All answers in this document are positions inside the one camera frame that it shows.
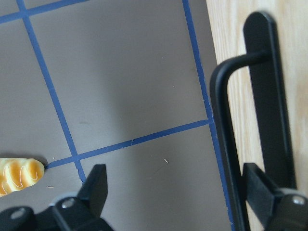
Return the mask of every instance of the wooden door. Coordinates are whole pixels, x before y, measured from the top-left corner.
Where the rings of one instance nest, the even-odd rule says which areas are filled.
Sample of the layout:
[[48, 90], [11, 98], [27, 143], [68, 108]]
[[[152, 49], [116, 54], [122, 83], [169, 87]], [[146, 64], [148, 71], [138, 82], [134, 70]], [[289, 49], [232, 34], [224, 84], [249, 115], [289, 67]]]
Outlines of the wooden door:
[[[254, 11], [277, 22], [298, 189], [308, 195], [308, 2], [306, 0], [206, 0], [217, 63], [245, 53], [243, 25]], [[263, 168], [248, 68], [231, 76], [228, 95], [241, 166]], [[249, 210], [252, 231], [263, 230]]]

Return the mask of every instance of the screw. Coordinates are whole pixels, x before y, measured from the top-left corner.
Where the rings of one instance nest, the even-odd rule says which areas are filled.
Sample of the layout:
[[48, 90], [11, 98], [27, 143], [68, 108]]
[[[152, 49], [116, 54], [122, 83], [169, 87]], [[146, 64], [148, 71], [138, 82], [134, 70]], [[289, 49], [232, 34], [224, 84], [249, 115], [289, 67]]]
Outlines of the screw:
[[25, 208], [19, 208], [18, 210], [16, 210], [11, 214], [11, 219], [14, 220], [17, 218], [21, 218], [24, 215], [25, 211], [26, 211]]
[[304, 205], [305, 204], [305, 199], [301, 196], [293, 196], [292, 198], [293, 203], [297, 205]]
[[69, 198], [62, 203], [62, 208], [70, 208], [75, 203], [75, 200], [73, 198]]

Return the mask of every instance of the door handle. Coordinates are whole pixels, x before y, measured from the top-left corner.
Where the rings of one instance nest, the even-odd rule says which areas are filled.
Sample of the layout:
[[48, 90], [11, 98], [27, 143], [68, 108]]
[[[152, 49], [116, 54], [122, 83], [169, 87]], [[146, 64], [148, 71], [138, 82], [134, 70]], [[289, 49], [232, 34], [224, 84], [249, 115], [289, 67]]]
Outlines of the door handle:
[[249, 230], [246, 184], [236, 150], [227, 85], [230, 75], [248, 66], [266, 175], [279, 187], [296, 188], [292, 144], [276, 23], [265, 12], [244, 24], [246, 54], [225, 60], [214, 70], [210, 96], [227, 182], [234, 228]]

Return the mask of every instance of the black handle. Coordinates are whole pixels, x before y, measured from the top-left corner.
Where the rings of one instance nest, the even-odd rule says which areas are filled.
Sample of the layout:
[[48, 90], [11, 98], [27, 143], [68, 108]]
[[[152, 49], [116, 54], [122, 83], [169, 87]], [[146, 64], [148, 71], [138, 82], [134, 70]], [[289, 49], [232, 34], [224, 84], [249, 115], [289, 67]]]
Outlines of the black handle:
[[276, 24], [265, 12], [252, 13], [244, 25], [244, 37], [247, 54], [222, 62], [210, 84], [229, 209], [237, 231], [250, 229], [227, 85], [230, 75], [241, 67], [249, 66], [265, 172], [279, 187], [296, 187]]

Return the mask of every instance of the tiled floor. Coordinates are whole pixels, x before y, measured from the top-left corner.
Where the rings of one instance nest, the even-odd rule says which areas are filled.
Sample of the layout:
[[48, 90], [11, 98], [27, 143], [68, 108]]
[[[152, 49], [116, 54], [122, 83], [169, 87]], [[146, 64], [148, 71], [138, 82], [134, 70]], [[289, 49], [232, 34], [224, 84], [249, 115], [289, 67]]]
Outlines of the tiled floor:
[[187, 0], [1, 4], [0, 157], [47, 169], [0, 198], [0, 211], [39, 212], [105, 163], [102, 216], [115, 230], [230, 230], [205, 87], [216, 64], [204, 0], [191, 10]]

